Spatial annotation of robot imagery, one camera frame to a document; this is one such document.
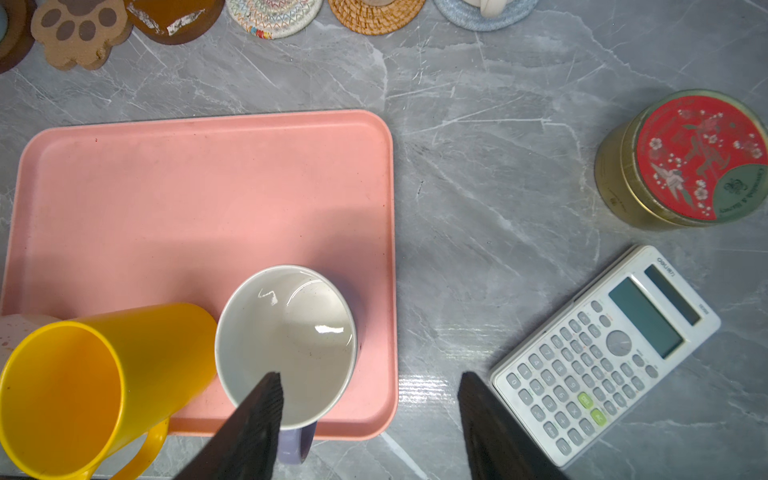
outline marble surface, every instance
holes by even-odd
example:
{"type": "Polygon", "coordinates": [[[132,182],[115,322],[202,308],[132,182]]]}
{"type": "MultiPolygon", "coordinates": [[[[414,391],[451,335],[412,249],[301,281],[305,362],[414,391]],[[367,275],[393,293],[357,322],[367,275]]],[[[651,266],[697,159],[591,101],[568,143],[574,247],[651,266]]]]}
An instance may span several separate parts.
{"type": "MultiPolygon", "coordinates": [[[[612,127],[681,88],[768,118],[768,0],[541,0],[475,34],[427,2],[370,38],[327,5],[305,31],[249,37],[226,12],[202,38],[135,31],[97,71],[60,72],[40,45],[0,75],[0,241],[19,155],[61,125],[365,108],[395,140],[400,403],[385,434],[317,442],[274,478],[469,478],[455,394],[632,243],[657,246],[723,326],[568,470],[572,478],[762,478],[768,472],[768,204],[738,223],[647,233],[595,190],[612,127]]],[[[169,439],[147,477],[205,439],[169,439]]],[[[109,475],[137,450],[108,459],[109,475]]],[[[0,458],[0,472],[17,472],[0,458]]]]}

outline pink tray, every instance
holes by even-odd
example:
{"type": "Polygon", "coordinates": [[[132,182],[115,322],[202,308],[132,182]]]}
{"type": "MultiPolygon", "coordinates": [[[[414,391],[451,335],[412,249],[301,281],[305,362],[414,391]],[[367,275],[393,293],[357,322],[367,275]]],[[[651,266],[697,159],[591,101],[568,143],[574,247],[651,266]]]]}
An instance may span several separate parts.
{"type": "MultiPolygon", "coordinates": [[[[318,439],[382,432],[398,401],[392,135],[366,111],[65,127],[18,169],[2,313],[61,319],[168,302],[221,314],[258,270],[305,265],[342,291],[361,351],[318,439]]],[[[213,435],[218,379],[170,422],[213,435]]]]}

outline calculator display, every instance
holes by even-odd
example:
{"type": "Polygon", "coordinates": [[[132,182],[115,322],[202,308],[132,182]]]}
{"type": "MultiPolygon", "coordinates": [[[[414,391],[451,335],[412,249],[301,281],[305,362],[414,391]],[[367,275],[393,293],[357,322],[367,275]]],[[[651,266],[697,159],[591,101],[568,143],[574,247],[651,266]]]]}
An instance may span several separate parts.
{"type": "Polygon", "coordinates": [[[696,322],[701,320],[701,317],[692,306],[685,301],[680,292],[667,280],[664,275],[656,268],[655,265],[649,266],[645,269],[645,274],[650,278],[650,281],[658,287],[659,290],[666,296],[672,305],[680,312],[680,315],[684,319],[688,320],[691,325],[696,325],[696,322]]]}
{"type": "Polygon", "coordinates": [[[667,358],[683,342],[683,338],[637,288],[631,278],[625,278],[611,290],[608,296],[661,355],[661,358],[667,358]]]}

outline coaster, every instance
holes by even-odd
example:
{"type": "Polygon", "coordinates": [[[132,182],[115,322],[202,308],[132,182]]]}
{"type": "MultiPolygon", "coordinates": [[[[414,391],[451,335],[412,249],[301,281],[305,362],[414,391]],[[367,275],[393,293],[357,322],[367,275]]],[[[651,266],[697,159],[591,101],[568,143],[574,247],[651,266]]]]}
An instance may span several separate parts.
{"type": "Polygon", "coordinates": [[[293,35],[310,24],[323,0],[227,0],[227,10],[245,30],[272,40],[293,35]]]}
{"type": "Polygon", "coordinates": [[[219,18],[224,0],[124,0],[128,20],[147,37],[164,45],[181,45],[208,31],[219,18]]]}
{"type": "Polygon", "coordinates": [[[339,22],[349,30],[364,35],[384,35],[405,27],[421,11],[424,1],[395,0],[383,7],[360,0],[328,0],[328,4],[339,22]]]}
{"type": "Polygon", "coordinates": [[[123,0],[46,0],[35,10],[31,27],[45,46],[45,60],[59,70],[75,65],[96,70],[132,28],[123,0]]]}
{"type": "Polygon", "coordinates": [[[472,31],[493,31],[508,27],[529,16],[538,0],[512,0],[498,17],[480,15],[480,8],[464,0],[435,0],[435,5],[452,24],[472,31]]]}
{"type": "Polygon", "coordinates": [[[5,30],[0,35],[0,73],[14,68],[35,44],[29,29],[36,7],[35,0],[0,0],[5,14],[5,30]]]}

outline tin can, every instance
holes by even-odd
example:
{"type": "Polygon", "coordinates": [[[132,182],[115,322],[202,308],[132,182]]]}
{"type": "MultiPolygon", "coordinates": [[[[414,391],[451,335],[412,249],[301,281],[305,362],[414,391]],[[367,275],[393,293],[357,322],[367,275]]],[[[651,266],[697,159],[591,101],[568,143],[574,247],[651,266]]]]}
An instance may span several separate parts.
{"type": "Polygon", "coordinates": [[[738,220],[768,195],[768,136],[741,102],[679,91],[603,140],[595,180],[608,207],[647,230],[738,220]]]}

